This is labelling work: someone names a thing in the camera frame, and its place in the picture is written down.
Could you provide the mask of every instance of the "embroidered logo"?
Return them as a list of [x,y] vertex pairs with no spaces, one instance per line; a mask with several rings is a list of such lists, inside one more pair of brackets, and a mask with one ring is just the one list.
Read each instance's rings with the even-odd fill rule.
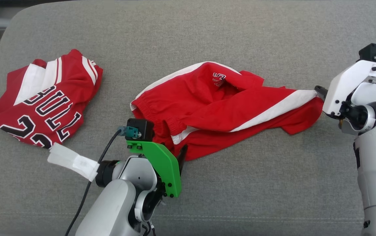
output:
[[224,79],[226,78],[223,74],[213,73],[213,81],[215,82],[214,85],[220,87],[224,83]]

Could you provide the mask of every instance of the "white tape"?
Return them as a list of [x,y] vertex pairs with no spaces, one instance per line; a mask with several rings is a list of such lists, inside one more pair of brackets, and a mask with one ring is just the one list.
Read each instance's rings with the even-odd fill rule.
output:
[[80,156],[75,151],[61,144],[54,143],[50,149],[48,162],[74,170],[90,182],[96,177],[99,164],[87,157]]

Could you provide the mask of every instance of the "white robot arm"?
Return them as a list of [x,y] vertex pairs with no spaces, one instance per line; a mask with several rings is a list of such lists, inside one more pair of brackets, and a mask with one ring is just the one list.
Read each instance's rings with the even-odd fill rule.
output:
[[325,100],[323,112],[339,120],[343,133],[356,136],[358,185],[363,199],[365,221],[362,236],[376,236],[376,44],[360,50],[360,60],[337,75],[329,90],[316,86]]

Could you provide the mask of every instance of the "gray fabric surface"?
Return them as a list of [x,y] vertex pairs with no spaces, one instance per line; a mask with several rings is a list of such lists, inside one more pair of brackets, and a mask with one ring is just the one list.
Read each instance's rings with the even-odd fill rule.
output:
[[[65,146],[97,159],[130,101],[147,85],[205,60],[262,76],[265,85],[312,89],[376,42],[374,1],[82,1],[25,9],[0,43],[6,74],[72,48],[104,69],[85,123]],[[155,211],[158,236],[359,235],[363,211],[353,137],[321,116],[289,136],[266,130],[185,164],[182,194]],[[106,159],[129,155],[116,140]],[[86,179],[47,163],[45,149],[0,130],[0,233],[61,235]],[[92,186],[74,230],[101,189]]]

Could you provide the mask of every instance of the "red garment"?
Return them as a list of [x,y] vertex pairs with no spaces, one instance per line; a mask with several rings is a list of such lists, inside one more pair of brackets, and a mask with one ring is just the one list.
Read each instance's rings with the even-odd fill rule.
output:
[[67,55],[7,75],[0,129],[19,141],[51,148],[83,124],[83,110],[101,85],[102,68],[73,49]]
[[263,86],[261,77],[215,62],[168,75],[145,88],[131,110],[154,123],[154,142],[186,160],[224,149],[267,128],[299,133],[316,122],[323,102],[313,90]]

